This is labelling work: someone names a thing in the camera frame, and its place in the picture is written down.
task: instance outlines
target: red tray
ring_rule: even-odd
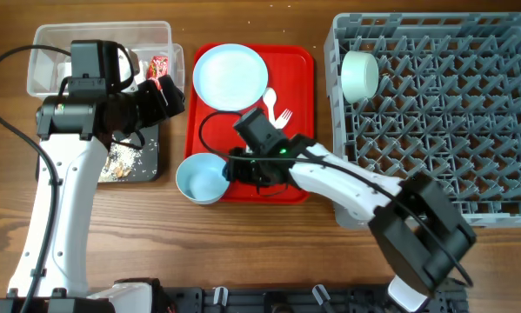
[[[198,59],[213,47],[220,43],[209,43],[198,49],[194,58]],[[245,46],[256,51],[263,58],[268,67],[268,86],[277,94],[277,102],[274,108],[276,118],[285,109],[293,111],[293,115],[284,128],[284,133],[289,138],[297,133],[308,137],[314,136],[314,61],[312,56],[301,47],[283,45],[259,45],[246,44]],[[260,107],[266,110],[266,106],[259,99],[246,112],[252,108]],[[204,104],[192,88],[189,101],[189,122],[187,124],[187,137],[184,147],[184,157],[195,153],[207,152],[198,139],[198,126],[200,122],[215,110]],[[229,152],[234,147],[244,147],[245,143],[233,129],[236,122],[235,116],[216,116],[204,126],[204,140],[210,147]],[[284,186],[262,188],[263,195],[276,193],[284,189]],[[232,183],[222,197],[227,202],[247,203],[301,203],[308,197],[308,192],[289,188],[275,196],[258,195],[255,186],[243,183]]]

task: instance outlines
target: gray dish rack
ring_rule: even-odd
[[[350,51],[377,94],[341,90]],[[435,177],[475,226],[521,227],[521,13],[344,13],[324,43],[333,152],[368,170]],[[334,204],[344,227],[364,224]]]

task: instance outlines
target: blue bowl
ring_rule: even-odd
[[[189,156],[177,169],[177,187],[193,203],[212,204],[229,188],[223,175],[224,166],[225,160],[215,154]]]

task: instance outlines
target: red wrapper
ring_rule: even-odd
[[[146,73],[146,79],[153,80],[157,88],[161,90],[162,86],[157,79],[167,75],[167,69],[167,57],[153,57],[150,62],[150,67],[148,68],[148,73]]]

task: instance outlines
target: white fork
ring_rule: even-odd
[[[274,123],[274,127],[278,130],[282,130],[285,125],[289,122],[291,119],[291,116],[293,115],[293,112],[289,109],[285,109],[284,113],[282,113]]]

